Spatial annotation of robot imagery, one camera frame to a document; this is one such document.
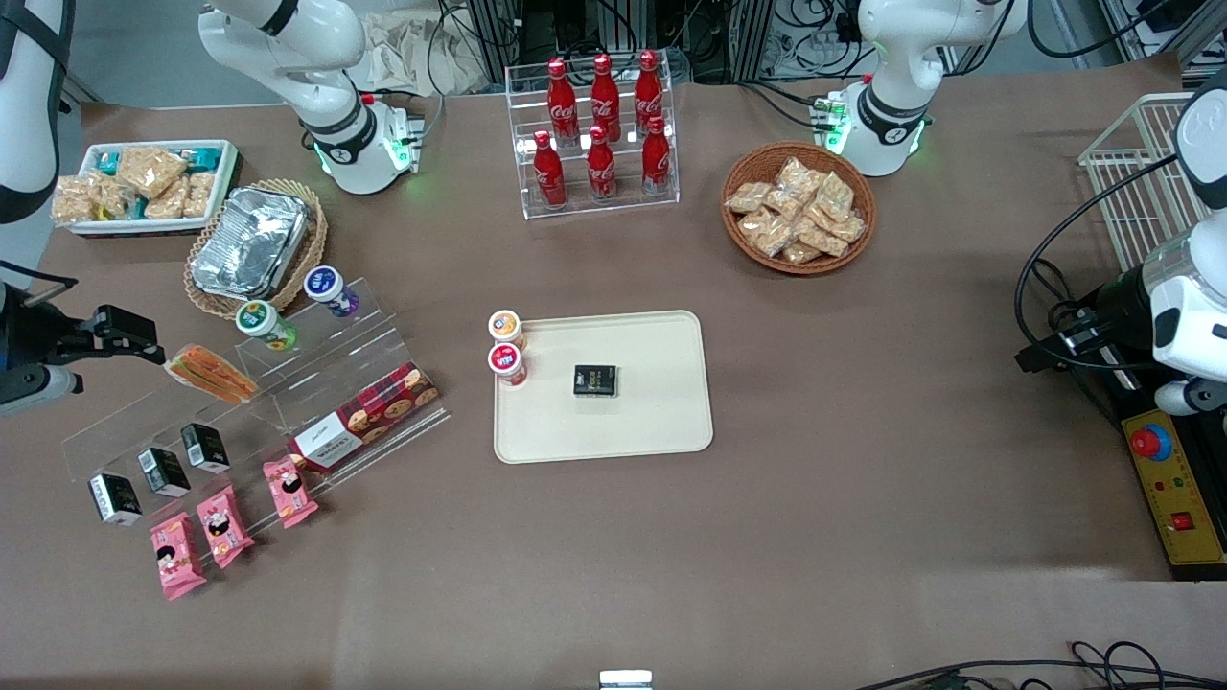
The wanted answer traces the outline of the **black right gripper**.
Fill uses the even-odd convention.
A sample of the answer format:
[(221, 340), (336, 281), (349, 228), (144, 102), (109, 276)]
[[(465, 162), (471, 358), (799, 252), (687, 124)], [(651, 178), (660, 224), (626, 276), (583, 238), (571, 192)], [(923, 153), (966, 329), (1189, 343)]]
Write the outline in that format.
[[(38, 367), (63, 370), (74, 377), (74, 362), (91, 357), (139, 357), (167, 362), (156, 323), (128, 309), (103, 304), (88, 319), (67, 317), (44, 301), (28, 306), (31, 293), (2, 287), (2, 386), (36, 383)], [(101, 343), (101, 349), (94, 340)]]

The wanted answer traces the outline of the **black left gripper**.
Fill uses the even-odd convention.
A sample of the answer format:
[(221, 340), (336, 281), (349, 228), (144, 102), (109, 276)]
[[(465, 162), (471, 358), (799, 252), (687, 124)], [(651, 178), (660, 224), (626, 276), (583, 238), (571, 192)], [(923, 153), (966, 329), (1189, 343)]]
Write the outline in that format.
[(1093, 320), (1075, 320), (1055, 329), (1054, 336), (1015, 354), (1015, 363), (1025, 373), (1093, 370), (1103, 365), (1096, 354), (1108, 351), (1120, 363), (1153, 363), (1150, 304), (1144, 266), (1133, 266), (1091, 293)]

